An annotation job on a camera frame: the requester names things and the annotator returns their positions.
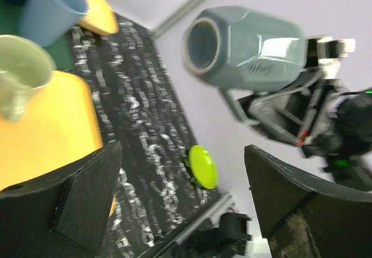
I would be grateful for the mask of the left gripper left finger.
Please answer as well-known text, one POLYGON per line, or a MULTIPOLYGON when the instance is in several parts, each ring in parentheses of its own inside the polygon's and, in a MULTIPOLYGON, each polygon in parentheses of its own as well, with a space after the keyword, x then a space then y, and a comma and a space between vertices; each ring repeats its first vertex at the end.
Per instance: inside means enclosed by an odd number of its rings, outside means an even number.
POLYGON ((98 257, 121 143, 1 191, 1 257, 98 257))

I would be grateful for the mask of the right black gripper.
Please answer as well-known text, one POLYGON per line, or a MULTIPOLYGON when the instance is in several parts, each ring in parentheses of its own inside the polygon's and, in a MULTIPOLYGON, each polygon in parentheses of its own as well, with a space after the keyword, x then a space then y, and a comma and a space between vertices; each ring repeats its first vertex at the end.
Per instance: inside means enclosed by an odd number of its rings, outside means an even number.
POLYGON ((246 113, 230 89, 219 88, 234 117, 272 141, 301 148, 305 156, 336 155, 342 137, 328 104, 344 89, 324 67, 307 67, 287 87, 246 98, 246 113))

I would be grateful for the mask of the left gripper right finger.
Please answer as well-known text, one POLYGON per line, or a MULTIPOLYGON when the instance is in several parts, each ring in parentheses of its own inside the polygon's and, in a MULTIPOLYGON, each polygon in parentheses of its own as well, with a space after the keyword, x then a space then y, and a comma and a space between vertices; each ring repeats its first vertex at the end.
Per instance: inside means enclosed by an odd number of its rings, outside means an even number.
POLYGON ((371 193, 327 181, 254 145, 246 173, 273 257, 371 257, 371 193))

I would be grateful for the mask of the grey faceted mug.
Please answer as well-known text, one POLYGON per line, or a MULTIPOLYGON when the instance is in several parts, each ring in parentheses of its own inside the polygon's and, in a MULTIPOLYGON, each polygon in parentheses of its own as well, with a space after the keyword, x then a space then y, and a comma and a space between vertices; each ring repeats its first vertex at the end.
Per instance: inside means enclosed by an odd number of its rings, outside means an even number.
POLYGON ((272 92, 298 78, 307 39, 290 21, 219 6, 201 11, 189 25, 182 53, 185 68, 212 86, 272 92))

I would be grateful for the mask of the sage green mug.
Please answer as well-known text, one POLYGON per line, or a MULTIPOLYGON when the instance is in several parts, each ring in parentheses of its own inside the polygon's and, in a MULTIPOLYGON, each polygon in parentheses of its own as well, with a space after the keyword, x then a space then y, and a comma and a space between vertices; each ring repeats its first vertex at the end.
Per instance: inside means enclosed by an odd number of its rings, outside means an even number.
POLYGON ((1 35, 1 116, 19 121, 30 99, 47 86, 56 64, 41 46, 16 35, 1 35))

